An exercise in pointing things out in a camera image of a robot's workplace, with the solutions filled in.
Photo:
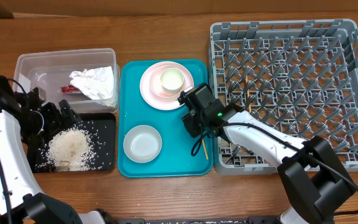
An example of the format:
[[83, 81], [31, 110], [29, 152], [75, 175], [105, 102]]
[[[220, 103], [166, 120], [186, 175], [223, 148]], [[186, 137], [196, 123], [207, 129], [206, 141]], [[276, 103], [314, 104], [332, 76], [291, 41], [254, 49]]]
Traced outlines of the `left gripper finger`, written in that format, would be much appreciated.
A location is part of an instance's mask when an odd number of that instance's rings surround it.
[[57, 110], [57, 107], [54, 103], [47, 103], [44, 105], [44, 130], [46, 133], [53, 134], [60, 129], [61, 122], [58, 112], [59, 110]]
[[59, 119], [63, 128], [70, 128], [74, 124], [81, 121], [78, 114], [71, 108], [67, 100], [62, 100], [58, 103], [60, 107]]

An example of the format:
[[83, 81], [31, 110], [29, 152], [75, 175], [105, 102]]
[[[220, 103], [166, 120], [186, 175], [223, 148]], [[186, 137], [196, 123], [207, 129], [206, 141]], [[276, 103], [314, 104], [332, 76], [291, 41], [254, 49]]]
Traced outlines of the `red snack wrapper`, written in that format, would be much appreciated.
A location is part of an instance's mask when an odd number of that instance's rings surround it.
[[82, 94], [82, 92], [73, 85], [67, 85], [61, 87], [61, 92], [67, 94]]

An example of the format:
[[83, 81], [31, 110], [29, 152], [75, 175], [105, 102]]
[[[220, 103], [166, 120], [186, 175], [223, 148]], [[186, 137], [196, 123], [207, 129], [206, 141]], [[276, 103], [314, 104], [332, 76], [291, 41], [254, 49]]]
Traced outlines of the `white napkin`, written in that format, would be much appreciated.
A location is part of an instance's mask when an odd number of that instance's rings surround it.
[[73, 71], [70, 85], [79, 89], [92, 100], [105, 100], [113, 97], [114, 73], [112, 66]]

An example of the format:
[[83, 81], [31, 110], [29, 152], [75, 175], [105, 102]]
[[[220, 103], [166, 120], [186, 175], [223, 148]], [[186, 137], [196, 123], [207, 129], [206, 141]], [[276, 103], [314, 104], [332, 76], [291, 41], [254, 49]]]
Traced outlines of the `wooden chopstick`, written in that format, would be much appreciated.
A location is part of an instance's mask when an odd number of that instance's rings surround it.
[[[248, 81], [249, 81], [249, 79], [248, 79], [248, 75], [246, 75], [246, 86], [247, 86], [247, 84], [248, 84]], [[250, 90], [249, 89], [247, 89], [247, 92], [246, 92], [247, 94], [246, 94], [246, 97], [247, 97], [247, 103], [248, 103], [248, 112], [249, 113], [251, 113], [251, 101], [250, 101]]]
[[207, 148], [206, 148], [206, 144], [205, 144], [204, 139], [201, 140], [201, 143], [202, 143], [202, 146], [203, 146], [205, 158], [206, 158], [206, 160], [209, 160], [208, 151], [207, 151]]

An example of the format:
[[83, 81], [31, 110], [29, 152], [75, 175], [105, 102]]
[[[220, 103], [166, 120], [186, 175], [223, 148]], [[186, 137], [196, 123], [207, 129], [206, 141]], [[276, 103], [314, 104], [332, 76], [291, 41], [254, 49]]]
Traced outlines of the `grey bowl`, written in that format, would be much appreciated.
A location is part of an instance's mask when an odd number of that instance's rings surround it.
[[147, 163], [159, 155], [162, 137], [155, 128], [139, 125], [124, 136], [123, 148], [126, 156], [133, 162]]

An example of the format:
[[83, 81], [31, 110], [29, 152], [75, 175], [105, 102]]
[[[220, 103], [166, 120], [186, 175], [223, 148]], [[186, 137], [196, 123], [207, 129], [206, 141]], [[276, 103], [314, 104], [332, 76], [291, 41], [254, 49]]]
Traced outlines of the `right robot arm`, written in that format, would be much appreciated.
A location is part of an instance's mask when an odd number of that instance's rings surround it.
[[355, 194], [356, 185], [327, 140], [319, 136], [305, 140], [277, 131], [239, 105], [223, 105], [206, 83], [182, 91], [178, 102], [188, 108], [182, 121], [197, 139], [193, 156], [205, 137], [220, 137], [276, 167], [290, 202], [279, 223], [329, 222]]

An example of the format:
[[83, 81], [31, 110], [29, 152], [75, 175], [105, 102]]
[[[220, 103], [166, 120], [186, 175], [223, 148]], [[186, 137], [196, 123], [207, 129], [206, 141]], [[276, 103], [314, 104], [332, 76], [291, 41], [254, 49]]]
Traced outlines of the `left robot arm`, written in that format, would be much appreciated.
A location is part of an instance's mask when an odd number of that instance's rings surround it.
[[23, 145], [38, 149], [79, 117], [67, 101], [46, 103], [38, 88], [14, 92], [11, 82], [0, 75], [0, 223], [109, 223], [100, 210], [79, 214], [42, 191]]

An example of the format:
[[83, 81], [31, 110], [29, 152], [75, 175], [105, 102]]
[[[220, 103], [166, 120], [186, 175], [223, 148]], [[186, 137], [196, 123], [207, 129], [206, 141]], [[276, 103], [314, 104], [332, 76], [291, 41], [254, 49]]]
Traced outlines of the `grey dishwasher rack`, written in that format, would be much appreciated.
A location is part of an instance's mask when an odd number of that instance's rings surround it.
[[354, 21], [217, 22], [209, 36], [209, 84], [223, 104], [248, 111], [249, 89], [253, 117], [291, 136], [325, 138], [358, 172]]

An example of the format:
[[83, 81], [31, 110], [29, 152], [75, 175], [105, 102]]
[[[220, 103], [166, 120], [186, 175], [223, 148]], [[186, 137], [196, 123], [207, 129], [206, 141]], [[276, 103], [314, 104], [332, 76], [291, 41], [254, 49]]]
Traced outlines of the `clear plastic bin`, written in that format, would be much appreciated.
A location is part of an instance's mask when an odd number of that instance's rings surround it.
[[[114, 80], [113, 96], [110, 99], [92, 100], [79, 93], [62, 93], [61, 87], [70, 84], [71, 72], [111, 67]], [[113, 49], [81, 49], [40, 52], [21, 55], [16, 63], [13, 90], [29, 92], [38, 87], [45, 91], [47, 102], [58, 104], [67, 100], [77, 113], [115, 113], [119, 110], [120, 69]]]

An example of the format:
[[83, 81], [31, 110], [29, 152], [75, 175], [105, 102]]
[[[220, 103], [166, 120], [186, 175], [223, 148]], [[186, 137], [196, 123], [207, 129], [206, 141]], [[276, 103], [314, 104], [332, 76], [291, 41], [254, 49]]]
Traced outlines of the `white cup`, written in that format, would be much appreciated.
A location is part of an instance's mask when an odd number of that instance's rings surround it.
[[173, 95], [176, 95], [181, 90], [184, 81], [184, 74], [177, 68], [167, 68], [160, 76], [162, 88]]

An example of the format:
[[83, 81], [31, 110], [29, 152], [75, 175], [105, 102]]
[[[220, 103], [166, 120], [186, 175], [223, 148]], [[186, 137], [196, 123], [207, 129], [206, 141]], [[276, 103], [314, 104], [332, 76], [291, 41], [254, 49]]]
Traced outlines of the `pink plate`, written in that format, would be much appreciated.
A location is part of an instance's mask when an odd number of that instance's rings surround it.
[[[167, 93], [161, 85], [161, 73], [167, 68], [177, 68], [184, 74], [184, 84], [181, 90], [176, 94]], [[183, 65], [172, 62], [163, 61], [150, 66], [140, 79], [140, 93], [143, 99], [153, 108], [158, 110], [174, 110], [181, 106], [178, 102], [180, 93], [189, 86], [194, 86], [193, 77], [190, 71]]]

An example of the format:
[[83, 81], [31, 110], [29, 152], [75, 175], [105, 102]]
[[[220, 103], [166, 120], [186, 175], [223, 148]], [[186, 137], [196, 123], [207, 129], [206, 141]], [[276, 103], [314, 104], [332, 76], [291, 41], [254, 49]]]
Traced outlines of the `teal serving tray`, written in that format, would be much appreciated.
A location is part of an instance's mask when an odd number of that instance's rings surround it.
[[[141, 60], [127, 63], [121, 74], [119, 128], [117, 140], [117, 166], [126, 177], [171, 177], [204, 175], [213, 167], [213, 140], [205, 138], [209, 158], [200, 149], [195, 157], [191, 148], [196, 142], [186, 131], [181, 117], [188, 113], [186, 106], [164, 111], [151, 107], [141, 96], [139, 86], [143, 73], [156, 60]], [[162, 137], [162, 148], [158, 156], [146, 163], [130, 160], [124, 152], [124, 137], [134, 127], [148, 125]]]

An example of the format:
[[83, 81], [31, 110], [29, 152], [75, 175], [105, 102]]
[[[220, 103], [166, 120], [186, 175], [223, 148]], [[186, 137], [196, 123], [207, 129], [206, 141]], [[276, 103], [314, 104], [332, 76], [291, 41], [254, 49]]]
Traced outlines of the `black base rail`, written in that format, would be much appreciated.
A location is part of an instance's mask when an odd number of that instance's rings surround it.
[[276, 216], [253, 216], [247, 218], [223, 219], [180, 219], [180, 220], [145, 220], [143, 218], [116, 219], [118, 224], [279, 224]]

